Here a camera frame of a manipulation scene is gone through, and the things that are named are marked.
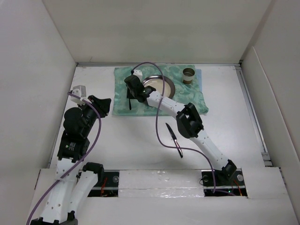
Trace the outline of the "metal cup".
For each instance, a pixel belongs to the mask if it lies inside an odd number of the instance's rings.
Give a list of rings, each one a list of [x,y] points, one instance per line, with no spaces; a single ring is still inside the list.
[[[191,84],[195,76],[195,70],[188,67],[183,69],[183,83]]]

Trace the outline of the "silver table knife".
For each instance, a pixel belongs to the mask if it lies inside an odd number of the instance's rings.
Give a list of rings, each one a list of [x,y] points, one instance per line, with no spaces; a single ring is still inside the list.
[[[182,149],[181,149],[180,145],[178,144],[177,137],[176,137],[175,133],[173,132],[171,126],[168,123],[166,123],[166,127],[167,127],[167,129],[168,129],[168,131],[171,135],[171,138],[173,139],[173,142],[175,144],[175,147],[176,147],[180,157],[183,158],[183,152],[182,152]]]

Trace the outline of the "metal plate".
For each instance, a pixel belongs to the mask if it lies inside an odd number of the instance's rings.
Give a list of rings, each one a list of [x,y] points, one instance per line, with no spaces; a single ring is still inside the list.
[[[144,87],[151,86],[155,88],[157,91],[160,92],[160,94],[162,94],[163,92],[163,78],[161,75],[148,76],[142,81],[142,84],[144,85]],[[165,77],[164,84],[165,84],[164,97],[173,98],[176,92],[173,81],[170,78]]]

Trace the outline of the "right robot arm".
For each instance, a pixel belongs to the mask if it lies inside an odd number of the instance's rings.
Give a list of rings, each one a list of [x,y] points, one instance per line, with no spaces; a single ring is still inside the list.
[[[194,104],[182,104],[168,97],[163,97],[155,88],[143,86],[136,75],[128,76],[124,82],[130,97],[140,103],[155,107],[176,119],[178,132],[195,143],[209,159],[215,170],[214,175],[218,185],[224,186],[233,180],[237,170],[236,165],[209,138]]]

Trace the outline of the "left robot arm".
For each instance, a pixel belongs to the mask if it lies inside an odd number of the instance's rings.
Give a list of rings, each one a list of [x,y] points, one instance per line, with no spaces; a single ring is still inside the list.
[[[55,181],[32,209],[28,225],[76,225],[78,213],[94,186],[104,181],[102,164],[84,159],[96,145],[88,135],[110,111],[111,99],[68,93],[76,107],[64,113],[64,131],[58,150]]]

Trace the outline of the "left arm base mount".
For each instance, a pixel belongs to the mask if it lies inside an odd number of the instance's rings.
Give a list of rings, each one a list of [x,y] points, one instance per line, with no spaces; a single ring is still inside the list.
[[[120,172],[118,170],[105,170],[104,178],[90,191],[88,197],[118,197]]]

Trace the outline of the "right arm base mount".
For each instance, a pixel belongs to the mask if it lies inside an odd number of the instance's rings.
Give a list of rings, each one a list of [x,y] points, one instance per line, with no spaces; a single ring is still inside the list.
[[[219,197],[219,196],[245,196],[247,197],[247,190],[244,176],[241,169],[238,169],[232,178],[222,181],[215,172],[216,188],[214,190],[214,181],[211,170],[201,170],[202,177],[199,183],[203,186],[205,197]]]

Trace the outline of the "green patterned cloth placemat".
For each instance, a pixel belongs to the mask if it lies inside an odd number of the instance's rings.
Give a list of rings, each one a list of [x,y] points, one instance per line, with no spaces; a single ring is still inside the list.
[[[199,114],[206,114],[209,109],[204,101],[204,96],[201,92],[201,87],[199,86],[198,76],[194,76],[191,84],[184,84],[182,82],[182,72],[185,68],[192,68],[195,70],[193,64],[166,64],[159,65],[158,67],[147,64],[138,67],[138,69],[141,70],[144,79],[151,75],[160,75],[159,69],[161,69],[164,76],[170,78],[175,85],[176,92],[173,100],[183,104],[192,103],[197,108]],[[131,70],[132,67],[116,67],[114,69],[115,89],[112,114],[115,116],[155,116],[157,113],[156,108],[149,107],[135,99],[131,99],[132,110],[129,110],[127,87],[124,80],[131,75]]]

